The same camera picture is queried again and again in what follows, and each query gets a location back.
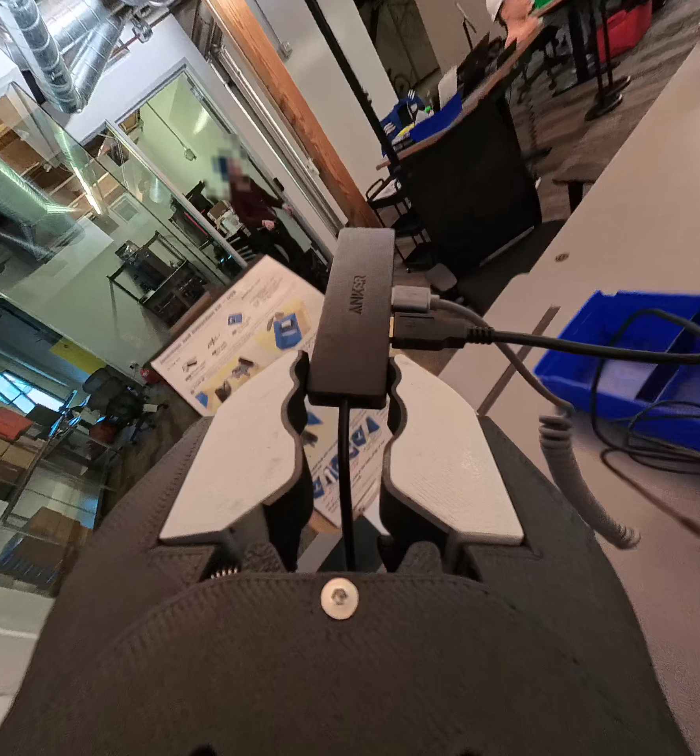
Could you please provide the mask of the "blue desk bin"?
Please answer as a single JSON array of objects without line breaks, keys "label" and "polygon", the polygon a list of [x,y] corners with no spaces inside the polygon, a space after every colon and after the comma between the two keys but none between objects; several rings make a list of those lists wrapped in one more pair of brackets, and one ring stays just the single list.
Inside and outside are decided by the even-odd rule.
[{"label": "blue desk bin", "polygon": [[462,96],[456,90],[452,98],[440,107],[439,111],[431,113],[426,119],[416,123],[410,130],[408,137],[413,144],[418,144],[449,128],[462,113]]}]

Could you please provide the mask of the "black usb hub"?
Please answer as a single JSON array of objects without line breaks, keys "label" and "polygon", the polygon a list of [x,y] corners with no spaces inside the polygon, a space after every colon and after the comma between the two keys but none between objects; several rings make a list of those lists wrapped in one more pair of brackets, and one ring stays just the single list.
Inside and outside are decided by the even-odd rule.
[{"label": "black usb hub", "polygon": [[385,407],[394,252],[390,228],[340,231],[307,376],[314,406]]}]

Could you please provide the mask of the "yellow wall sign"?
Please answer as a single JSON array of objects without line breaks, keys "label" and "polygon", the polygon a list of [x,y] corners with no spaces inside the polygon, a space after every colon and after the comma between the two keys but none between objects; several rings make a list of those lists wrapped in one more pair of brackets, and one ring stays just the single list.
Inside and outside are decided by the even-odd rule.
[{"label": "yellow wall sign", "polygon": [[107,367],[105,360],[66,337],[61,337],[53,344],[49,352],[87,376]]}]

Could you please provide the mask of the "black metal rack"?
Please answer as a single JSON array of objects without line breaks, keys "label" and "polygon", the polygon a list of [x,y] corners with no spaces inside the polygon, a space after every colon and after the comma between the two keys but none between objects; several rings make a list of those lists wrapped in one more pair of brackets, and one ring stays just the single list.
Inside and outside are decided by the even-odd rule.
[{"label": "black metal rack", "polygon": [[162,232],[113,241],[95,263],[96,298],[123,337],[179,330],[244,273],[237,261],[199,254]]}]

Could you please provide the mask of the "black office chair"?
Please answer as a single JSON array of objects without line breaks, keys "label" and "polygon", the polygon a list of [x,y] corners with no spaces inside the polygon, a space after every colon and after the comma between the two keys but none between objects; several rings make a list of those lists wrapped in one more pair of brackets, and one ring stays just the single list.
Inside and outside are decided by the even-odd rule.
[{"label": "black office chair", "polygon": [[140,421],[146,413],[145,389],[110,366],[91,373],[82,390],[88,395],[88,409],[122,427]]}]

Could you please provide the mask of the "shelf of cardboard boxes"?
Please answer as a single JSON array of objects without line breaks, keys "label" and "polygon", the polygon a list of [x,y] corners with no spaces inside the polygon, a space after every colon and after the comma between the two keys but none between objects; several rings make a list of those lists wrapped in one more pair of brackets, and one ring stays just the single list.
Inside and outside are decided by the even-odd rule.
[{"label": "shelf of cardboard boxes", "polygon": [[55,598],[98,525],[116,453],[80,408],[0,409],[0,587]]}]

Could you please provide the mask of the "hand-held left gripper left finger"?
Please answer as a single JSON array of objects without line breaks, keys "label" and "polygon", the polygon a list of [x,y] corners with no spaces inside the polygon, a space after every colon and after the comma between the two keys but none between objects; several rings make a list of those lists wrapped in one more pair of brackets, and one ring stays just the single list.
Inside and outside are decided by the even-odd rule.
[{"label": "hand-held left gripper left finger", "polygon": [[159,533],[162,543],[268,538],[268,516],[309,470],[306,352],[287,352],[216,411]]}]

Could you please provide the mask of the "black utility cart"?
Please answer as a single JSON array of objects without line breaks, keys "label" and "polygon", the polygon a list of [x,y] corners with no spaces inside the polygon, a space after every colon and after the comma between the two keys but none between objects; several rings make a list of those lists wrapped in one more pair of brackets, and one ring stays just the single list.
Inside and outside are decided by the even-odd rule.
[{"label": "black utility cart", "polygon": [[366,203],[377,219],[395,236],[395,253],[408,273],[425,272],[436,264],[428,232],[412,207],[398,179],[377,179],[365,193]]}]

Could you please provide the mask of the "black panelled desk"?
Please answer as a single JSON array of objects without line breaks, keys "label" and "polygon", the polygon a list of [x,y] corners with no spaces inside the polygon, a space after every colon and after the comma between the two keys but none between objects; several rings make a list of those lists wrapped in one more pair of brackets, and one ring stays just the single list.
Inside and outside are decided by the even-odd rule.
[{"label": "black panelled desk", "polygon": [[396,152],[402,188],[436,260],[456,276],[543,222],[505,93],[545,31],[538,19],[525,40],[496,58],[496,66],[462,99],[462,113],[449,128]]}]

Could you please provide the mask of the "red floor bin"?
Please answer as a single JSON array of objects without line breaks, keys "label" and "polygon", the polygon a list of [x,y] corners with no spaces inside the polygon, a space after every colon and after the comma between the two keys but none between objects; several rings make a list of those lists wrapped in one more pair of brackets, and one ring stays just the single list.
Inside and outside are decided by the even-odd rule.
[{"label": "red floor bin", "polygon": [[652,1],[593,2],[596,50],[599,60],[607,62],[632,50],[650,28]]}]

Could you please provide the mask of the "bent spiral duct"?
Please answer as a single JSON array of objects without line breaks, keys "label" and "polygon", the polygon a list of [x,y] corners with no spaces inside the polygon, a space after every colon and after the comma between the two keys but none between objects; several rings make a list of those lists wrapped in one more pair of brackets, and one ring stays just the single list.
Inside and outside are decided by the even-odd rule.
[{"label": "bent spiral duct", "polygon": [[80,113],[97,87],[132,14],[124,2],[0,2],[0,22],[62,113]]}]

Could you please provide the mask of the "black floor lamp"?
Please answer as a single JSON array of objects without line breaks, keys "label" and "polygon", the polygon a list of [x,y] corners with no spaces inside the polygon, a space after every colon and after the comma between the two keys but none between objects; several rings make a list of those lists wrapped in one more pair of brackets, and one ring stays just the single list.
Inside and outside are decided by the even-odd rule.
[{"label": "black floor lamp", "polygon": [[403,177],[403,170],[401,167],[401,162],[393,149],[392,141],[386,134],[381,122],[377,118],[371,99],[356,77],[355,71],[353,70],[349,60],[347,59],[342,46],[336,38],[336,35],[332,31],[332,28],[329,25],[325,14],[323,13],[317,1],[305,1],[305,4],[315,23],[317,24],[319,31],[325,39],[330,52],[335,58],[340,70],[342,71],[345,80],[350,86],[355,99],[360,105],[366,120],[373,129],[374,135],[382,148],[382,152],[384,153],[384,156],[388,162],[388,167],[392,171],[393,177],[401,181]]}]

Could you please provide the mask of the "blue plastic bin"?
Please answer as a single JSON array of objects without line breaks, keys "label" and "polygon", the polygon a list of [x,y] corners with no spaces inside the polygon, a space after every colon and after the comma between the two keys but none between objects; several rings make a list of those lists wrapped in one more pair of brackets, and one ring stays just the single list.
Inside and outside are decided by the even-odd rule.
[{"label": "blue plastic bin", "polygon": [[[682,326],[639,315],[626,332],[614,336],[638,311],[656,308],[700,325],[700,294],[621,291],[597,292],[581,307],[560,337],[592,345],[667,353],[700,353],[700,339]],[[546,352],[535,374],[557,396],[579,411],[590,411],[591,385],[599,360]],[[600,373],[597,414],[627,425],[634,433],[700,452],[700,365],[676,366],[606,362]]]}]

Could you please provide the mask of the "blue striped jacket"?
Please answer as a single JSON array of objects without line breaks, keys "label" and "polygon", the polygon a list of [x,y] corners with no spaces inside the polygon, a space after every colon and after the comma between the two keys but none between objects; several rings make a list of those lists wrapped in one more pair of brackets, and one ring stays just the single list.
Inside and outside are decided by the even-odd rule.
[{"label": "blue striped jacket", "polygon": [[404,92],[392,110],[380,121],[387,138],[393,141],[405,128],[414,126],[418,112],[424,108],[415,89]]}]

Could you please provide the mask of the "wooden post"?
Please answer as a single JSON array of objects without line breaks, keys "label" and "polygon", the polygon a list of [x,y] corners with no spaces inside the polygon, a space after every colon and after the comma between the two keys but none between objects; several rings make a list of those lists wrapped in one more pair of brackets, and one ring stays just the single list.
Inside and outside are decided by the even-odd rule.
[{"label": "wooden post", "polygon": [[298,140],[317,165],[320,178],[351,226],[366,226],[368,209],[355,181],[320,126],[286,66],[245,1],[206,2],[217,24],[243,52]]}]

